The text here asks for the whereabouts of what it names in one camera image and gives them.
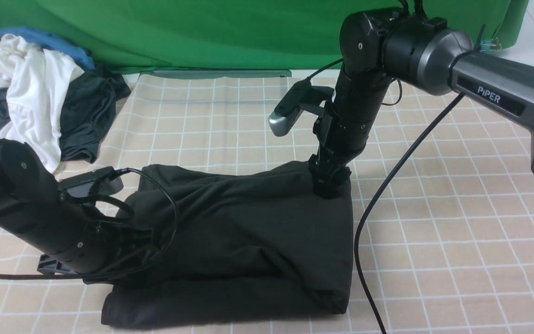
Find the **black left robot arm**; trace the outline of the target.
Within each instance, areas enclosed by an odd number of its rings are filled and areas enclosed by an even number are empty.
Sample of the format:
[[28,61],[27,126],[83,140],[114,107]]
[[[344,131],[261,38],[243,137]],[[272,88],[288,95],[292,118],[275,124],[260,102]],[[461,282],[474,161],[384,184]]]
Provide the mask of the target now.
[[113,197],[120,177],[104,167],[58,181],[28,144],[0,139],[0,228],[42,252],[38,275],[0,279],[114,283],[148,269],[159,241],[130,227],[134,210]]

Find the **gray right robot arm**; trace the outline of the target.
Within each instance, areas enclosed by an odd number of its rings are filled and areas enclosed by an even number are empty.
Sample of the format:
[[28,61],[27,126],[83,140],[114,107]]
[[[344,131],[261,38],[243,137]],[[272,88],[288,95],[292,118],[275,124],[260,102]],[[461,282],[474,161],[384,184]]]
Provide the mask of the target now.
[[365,148],[392,80],[433,95],[470,97],[531,135],[534,174],[534,66],[477,51],[469,36],[429,19],[422,2],[357,12],[340,29],[343,67],[314,125],[319,148],[310,159],[314,190],[330,194],[349,177],[347,164]]

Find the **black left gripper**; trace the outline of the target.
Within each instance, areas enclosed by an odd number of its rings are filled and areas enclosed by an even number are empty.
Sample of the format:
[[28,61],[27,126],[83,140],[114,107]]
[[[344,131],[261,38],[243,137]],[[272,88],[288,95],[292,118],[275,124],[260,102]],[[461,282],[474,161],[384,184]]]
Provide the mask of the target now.
[[81,275],[85,283],[110,283],[143,271],[156,256],[153,231],[95,223],[82,212],[48,224],[37,271]]

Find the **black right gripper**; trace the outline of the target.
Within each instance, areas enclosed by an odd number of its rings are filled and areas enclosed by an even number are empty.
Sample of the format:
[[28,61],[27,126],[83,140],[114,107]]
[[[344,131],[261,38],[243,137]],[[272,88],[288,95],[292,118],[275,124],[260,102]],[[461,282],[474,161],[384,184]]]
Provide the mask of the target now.
[[374,119],[358,113],[360,120],[350,114],[339,115],[332,104],[326,104],[324,114],[314,125],[318,138],[318,154],[309,159],[309,172],[314,194],[324,199],[335,198],[350,179],[347,164],[364,151]]

